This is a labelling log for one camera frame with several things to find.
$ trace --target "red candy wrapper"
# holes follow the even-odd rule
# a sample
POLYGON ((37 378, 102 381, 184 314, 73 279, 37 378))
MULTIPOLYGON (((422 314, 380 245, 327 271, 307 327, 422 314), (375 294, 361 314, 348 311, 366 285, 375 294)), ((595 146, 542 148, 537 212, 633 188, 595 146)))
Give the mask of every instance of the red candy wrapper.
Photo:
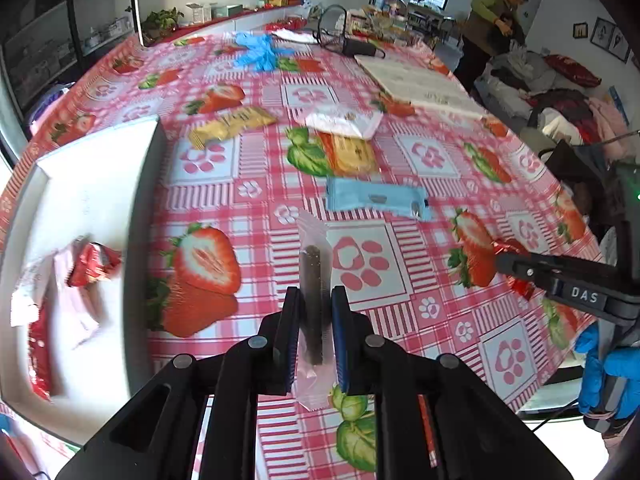
POLYGON ((44 400, 50 400, 51 396, 48 310, 47 300, 44 299, 38 320, 31 323, 28 329, 29 380, 34 393, 44 400))
MULTIPOLYGON (((497 256, 502 252, 529 254, 527 248, 515 238, 510 238, 507 241, 494 241, 494 254, 497 256)), ((536 286, 533 283, 527 282, 526 280, 521 280, 519 278, 514 278, 513 276, 507 276, 507 284, 513 292, 517 292, 527 301, 531 299, 533 291, 536 290, 536 286)))
POLYGON ((88 243, 80 251, 66 284, 85 286, 98 280, 106 280, 121 262, 120 251, 114 251, 104 245, 88 243))

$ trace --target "picture frame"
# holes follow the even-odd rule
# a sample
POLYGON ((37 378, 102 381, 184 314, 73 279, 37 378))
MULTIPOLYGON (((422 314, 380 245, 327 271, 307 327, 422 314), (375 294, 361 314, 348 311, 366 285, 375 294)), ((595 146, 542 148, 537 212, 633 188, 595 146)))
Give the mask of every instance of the picture frame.
POLYGON ((591 43, 608 52, 609 43, 611 43, 613 30, 615 28, 615 23, 612 23, 609 20, 605 20, 604 18, 598 18, 596 20, 596 24, 593 27, 593 32, 591 33, 591 43))
POLYGON ((626 63, 626 61, 629 59, 631 46, 629 45, 629 42, 626 40, 625 35, 622 33, 618 26, 616 26, 613 30, 608 51, 623 63, 626 63))
POLYGON ((574 39, 584 40, 589 37, 589 23, 574 23, 574 39))

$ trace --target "person's hand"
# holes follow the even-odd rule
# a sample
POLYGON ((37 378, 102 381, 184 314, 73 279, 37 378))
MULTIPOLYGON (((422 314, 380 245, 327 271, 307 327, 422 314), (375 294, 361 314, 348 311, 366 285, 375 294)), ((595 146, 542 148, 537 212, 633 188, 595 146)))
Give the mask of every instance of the person's hand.
POLYGON ((495 26, 500 29, 503 36, 510 36, 513 34, 511 27, 507 25, 503 20, 495 20, 495 26))
POLYGON ((598 323, 596 322, 580 334, 575 342, 575 351, 587 354, 578 396, 580 412, 587 413, 599 404, 605 372, 611 376, 629 379, 620 399, 616 418, 627 418, 635 412, 640 406, 640 348, 614 350, 604 359, 603 367, 598 359, 598 323))

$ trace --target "brown vest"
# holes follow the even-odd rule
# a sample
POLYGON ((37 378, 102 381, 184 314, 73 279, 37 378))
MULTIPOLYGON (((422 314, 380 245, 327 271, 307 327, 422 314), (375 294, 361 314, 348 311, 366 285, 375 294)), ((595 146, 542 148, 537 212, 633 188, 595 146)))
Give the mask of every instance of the brown vest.
MULTIPOLYGON (((504 0, 496 0, 488 9, 498 16, 498 18, 500 18, 502 13, 512 10, 504 0)), ((490 56, 497 56, 498 52, 487 42, 489 32, 493 26, 494 24, 492 22, 488 22, 477 12, 471 11, 468 20, 466 20, 465 27, 462 29, 462 35, 465 37, 465 41, 475 43, 490 56)))

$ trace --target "red pillow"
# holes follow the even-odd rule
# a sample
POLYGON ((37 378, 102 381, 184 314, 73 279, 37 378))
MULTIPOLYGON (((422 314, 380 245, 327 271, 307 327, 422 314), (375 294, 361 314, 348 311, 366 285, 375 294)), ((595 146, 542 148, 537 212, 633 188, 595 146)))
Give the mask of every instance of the red pillow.
POLYGON ((601 77, 594 76, 590 70, 568 56, 553 54, 552 56, 546 56, 545 61, 556 72, 561 73, 569 81, 582 87, 595 88, 602 83, 601 77))

